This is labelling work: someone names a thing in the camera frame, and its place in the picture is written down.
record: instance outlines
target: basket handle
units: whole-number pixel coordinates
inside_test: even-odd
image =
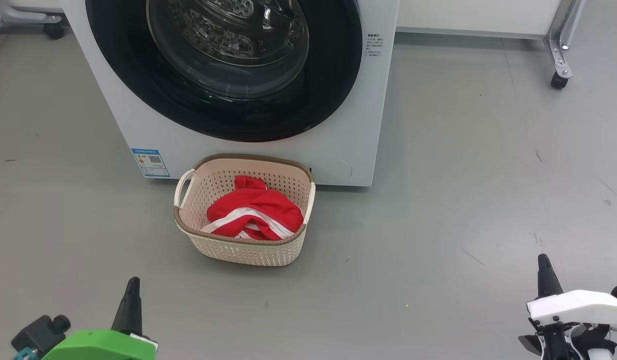
[[[180,180],[177,182],[177,187],[175,188],[175,196],[173,198],[174,207],[181,209],[182,205],[185,202],[187,202],[188,194],[191,191],[191,186],[189,185],[188,189],[186,189],[186,194],[184,195],[184,198],[182,199],[182,203],[180,203],[180,198],[182,198],[182,188],[185,186],[185,182],[187,182],[188,178],[190,178],[191,175],[195,175],[194,173],[195,173],[194,168],[188,170],[182,175],[182,177],[180,177]]]
[[[309,223],[311,212],[313,211],[313,203],[315,203],[315,182],[310,183],[310,193],[308,194],[308,206],[306,207],[306,215],[304,215],[304,225]]]

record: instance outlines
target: brown basket rim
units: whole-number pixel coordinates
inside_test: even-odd
[[[197,162],[197,164],[195,164],[195,166],[193,167],[193,170],[198,171],[204,164],[212,162],[214,160],[225,160],[225,159],[253,160],[253,161],[258,161],[258,162],[270,162],[270,163],[275,163],[275,164],[282,164],[284,166],[296,167],[304,171],[304,173],[308,176],[311,183],[315,183],[315,178],[313,178],[313,174],[311,174],[311,171],[309,171],[309,169],[306,166],[302,165],[301,163],[291,161],[291,160],[286,160],[286,159],[279,159],[277,157],[269,157],[269,156],[261,156],[261,155],[246,155],[242,153],[217,153],[215,155],[204,157],[202,160]],[[295,241],[295,239],[297,239],[302,234],[302,232],[306,230],[306,227],[307,227],[307,225],[303,223],[302,226],[299,227],[299,230],[297,230],[293,235],[291,235],[290,237],[287,237],[286,239],[282,239],[279,241],[237,239],[235,237],[210,234],[208,232],[199,231],[199,230],[189,227],[187,224],[185,224],[182,221],[182,217],[180,216],[180,208],[177,206],[173,207],[173,213],[174,213],[175,222],[177,223],[177,225],[182,230],[184,230],[184,232],[186,232],[188,235],[195,235],[196,237],[208,238],[208,239],[213,239],[213,240],[217,240],[220,242],[226,242],[226,243],[231,243],[231,244],[256,245],[256,246],[283,246],[283,245],[286,245],[288,243]]]

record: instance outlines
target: green plastic part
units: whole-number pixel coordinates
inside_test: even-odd
[[[114,330],[80,330],[43,360],[155,360],[155,346]]]

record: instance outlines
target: blue and white sticker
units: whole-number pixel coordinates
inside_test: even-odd
[[[131,148],[135,161],[147,178],[170,178],[167,166],[162,161],[160,151],[150,148]]]

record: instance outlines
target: floor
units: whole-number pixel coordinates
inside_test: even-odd
[[[178,230],[75,37],[0,38],[0,359],[43,314],[109,328],[132,276],[160,359],[534,359],[537,255],[617,285],[617,0],[567,58],[557,91],[541,43],[398,34],[373,187],[321,189],[297,261],[254,268]]]

